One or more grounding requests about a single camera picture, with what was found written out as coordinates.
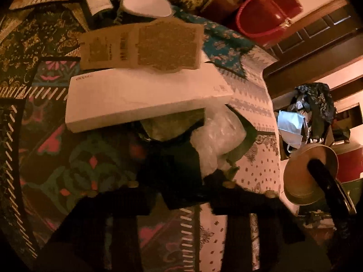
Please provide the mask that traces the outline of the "clear plastic wrap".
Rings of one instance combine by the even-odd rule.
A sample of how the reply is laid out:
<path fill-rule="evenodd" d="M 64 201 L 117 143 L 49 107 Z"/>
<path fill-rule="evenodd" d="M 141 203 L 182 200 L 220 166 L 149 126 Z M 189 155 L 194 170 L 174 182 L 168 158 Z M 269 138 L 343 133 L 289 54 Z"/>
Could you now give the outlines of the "clear plastic wrap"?
<path fill-rule="evenodd" d="M 247 136 L 238 116 L 228 106 L 217 104 L 205 110 L 204 125 L 195 129 L 190 143 L 199 155 L 201 176 L 228 168 L 226 154 L 236 149 Z"/>

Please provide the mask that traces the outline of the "white cardboard box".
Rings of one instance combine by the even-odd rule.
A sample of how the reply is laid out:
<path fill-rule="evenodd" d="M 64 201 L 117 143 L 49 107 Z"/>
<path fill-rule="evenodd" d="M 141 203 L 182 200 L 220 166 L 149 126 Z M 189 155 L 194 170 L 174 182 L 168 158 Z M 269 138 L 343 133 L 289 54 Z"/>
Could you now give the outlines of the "white cardboard box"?
<path fill-rule="evenodd" d="M 142 69 L 106 69 L 70 80 L 65 124 L 79 133 L 131 121 L 228 103 L 231 87 L 217 68 L 158 74 Z"/>

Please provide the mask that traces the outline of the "brown cardboard packaging card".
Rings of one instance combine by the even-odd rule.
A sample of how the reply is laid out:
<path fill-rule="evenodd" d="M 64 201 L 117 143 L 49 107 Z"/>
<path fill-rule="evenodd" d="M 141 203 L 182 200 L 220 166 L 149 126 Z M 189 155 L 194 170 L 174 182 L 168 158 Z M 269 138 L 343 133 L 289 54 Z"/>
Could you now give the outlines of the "brown cardboard packaging card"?
<path fill-rule="evenodd" d="M 79 37 L 82 70 L 129 68 L 157 73 L 198 69 L 204 27 L 178 18 L 160 18 L 101 28 Z"/>

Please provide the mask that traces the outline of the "patchwork patterned tablecloth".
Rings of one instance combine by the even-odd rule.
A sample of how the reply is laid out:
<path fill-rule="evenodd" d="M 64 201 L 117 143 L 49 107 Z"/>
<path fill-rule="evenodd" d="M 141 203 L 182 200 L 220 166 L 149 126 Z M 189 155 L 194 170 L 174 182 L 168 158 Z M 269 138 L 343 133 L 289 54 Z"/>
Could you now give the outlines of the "patchwork patterned tablecloth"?
<path fill-rule="evenodd" d="M 229 108 L 255 131 L 230 181 L 278 197 L 279 146 L 263 70 L 274 58 L 240 34 L 177 9 L 178 18 L 205 28 L 207 63 L 233 90 Z M 2 271 L 37 271 L 36 259 L 76 203 L 131 184 L 142 148 L 153 140 L 140 122 L 84 133 L 65 125 L 69 81 L 79 75 L 79 36 L 89 26 L 80 4 L 52 2 L 4 15 L 1 21 Z M 143 271 L 222 271 L 226 215 L 203 198 L 169 210 L 161 195 L 138 216 Z M 252 271 L 259 271 L 257 217 L 250 215 Z M 106 221 L 105 271 L 111 264 L 113 220 Z"/>

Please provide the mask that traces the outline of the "white paper on chair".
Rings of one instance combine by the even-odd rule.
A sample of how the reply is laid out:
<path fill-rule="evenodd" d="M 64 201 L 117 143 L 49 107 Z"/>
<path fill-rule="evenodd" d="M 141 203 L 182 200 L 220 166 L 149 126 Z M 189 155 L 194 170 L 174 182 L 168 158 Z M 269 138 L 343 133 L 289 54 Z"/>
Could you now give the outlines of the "white paper on chair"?
<path fill-rule="evenodd" d="M 304 117 L 301 114 L 279 111 L 277 127 L 285 143 L 293 148 L 300 148 L 303 140 L 302 128 L 304 127 Z"/>

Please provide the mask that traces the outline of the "dark floral cloth pile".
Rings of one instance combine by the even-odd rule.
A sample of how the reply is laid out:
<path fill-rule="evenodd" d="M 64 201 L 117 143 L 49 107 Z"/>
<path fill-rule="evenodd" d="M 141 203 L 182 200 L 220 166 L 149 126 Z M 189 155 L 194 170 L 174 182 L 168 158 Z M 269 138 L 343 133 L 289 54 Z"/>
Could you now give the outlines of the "dark floral cloth pile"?
<path fill-rule="evenodd" d="M 320 82 L 303 84 L 296 87 L 295 92 L 287 111 L 309 117 L 310 141 L 325 141 L 336 116 L 329 86 Z"/>

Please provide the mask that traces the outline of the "red thermos jug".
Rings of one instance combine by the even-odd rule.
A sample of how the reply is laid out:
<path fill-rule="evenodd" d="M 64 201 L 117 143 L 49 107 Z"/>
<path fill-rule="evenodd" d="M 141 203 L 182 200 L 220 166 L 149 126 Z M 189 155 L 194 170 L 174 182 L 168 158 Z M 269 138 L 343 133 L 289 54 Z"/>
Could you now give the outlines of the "red thermos jug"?
<path fill-rule="evenodd" d="M 236 15 L 238 31 L 260 46 L 281 38 L 303 12 L 299 0 L 246 0 Z"/>

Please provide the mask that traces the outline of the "small white-labelled dark bottle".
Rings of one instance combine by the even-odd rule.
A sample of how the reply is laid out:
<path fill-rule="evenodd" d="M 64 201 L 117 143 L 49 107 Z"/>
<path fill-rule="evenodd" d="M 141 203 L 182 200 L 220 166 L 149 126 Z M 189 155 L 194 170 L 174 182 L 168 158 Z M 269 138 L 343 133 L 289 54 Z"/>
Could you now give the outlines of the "small white-labelled dark bottle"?
<path fill-rule="evenodd" d="M 113 9 L 111 0 L 86 0 L 86 4 L 92 16 Z"/>

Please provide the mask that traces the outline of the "white ceramic bowl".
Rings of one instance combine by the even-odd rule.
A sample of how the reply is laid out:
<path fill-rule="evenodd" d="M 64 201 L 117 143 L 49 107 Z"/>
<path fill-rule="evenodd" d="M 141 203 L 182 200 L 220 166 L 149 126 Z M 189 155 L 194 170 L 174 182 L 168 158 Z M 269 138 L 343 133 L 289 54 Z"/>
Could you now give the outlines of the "white ceramic bowl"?
<path fill-rule="evenodd" d="M 147 18 L 167 18 L 173 13 L 168 0 L 120 0 L 120 11 Z"/>

